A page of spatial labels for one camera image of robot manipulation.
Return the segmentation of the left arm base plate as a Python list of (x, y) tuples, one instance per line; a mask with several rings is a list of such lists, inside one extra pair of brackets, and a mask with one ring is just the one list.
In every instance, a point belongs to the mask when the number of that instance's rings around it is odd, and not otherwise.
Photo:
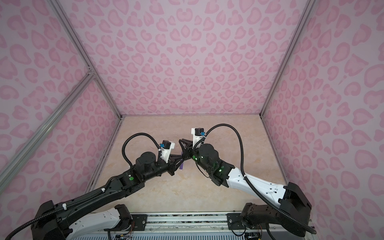
[(147, 224), (148, 215), (133, 214), (129, 217), (119, 217), (119, 221), (113, 227), (106, 228), (104, 231), (144, 231)]

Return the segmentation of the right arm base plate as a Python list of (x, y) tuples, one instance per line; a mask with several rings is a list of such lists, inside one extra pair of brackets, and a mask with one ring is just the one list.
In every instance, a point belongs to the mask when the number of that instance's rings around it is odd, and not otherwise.
[(256, 215), (242, 215), (241, 213), (226, 214), (229, 230), (260, 230), (266, 228), (266, 222)]

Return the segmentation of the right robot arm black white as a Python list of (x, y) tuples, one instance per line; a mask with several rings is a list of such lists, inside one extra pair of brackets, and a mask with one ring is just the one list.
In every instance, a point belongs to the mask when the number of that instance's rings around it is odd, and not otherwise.
[(248, 175), (223, 161), (211, 144), (196, 147), (186, 139), (181, 139), (179, 144), (183, 158), (192, 159), (215, 185), (243, 191), (264, 202), (264, 205), (247, 203), (244, 206), (241, 213), (244, 227), (253, 229), (257, 225), (275, 224), (298, 237), (307, 233), (317, 234), (315, 228), (310, 226), (312, 205), (297, 184), (275, 184)]

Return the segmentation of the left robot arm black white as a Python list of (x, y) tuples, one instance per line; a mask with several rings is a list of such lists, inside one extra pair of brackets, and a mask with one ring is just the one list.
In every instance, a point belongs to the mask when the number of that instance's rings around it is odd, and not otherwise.
[(41, 205), (31, 226), (34, 240), (72, 240), (98, 230), (119, 231), (132, 225), (127, 207), (115, 208), (95, 214), (94, 211), (117, 200), (126, 198), (144, 188), (145, 182), (164, 173), (171, 176), (186, 159), (186, 155), (170, 155), (165, 162), (154, 153), (145, 152), (129, 170), (111, 177), (105, 185), (75, 199)]

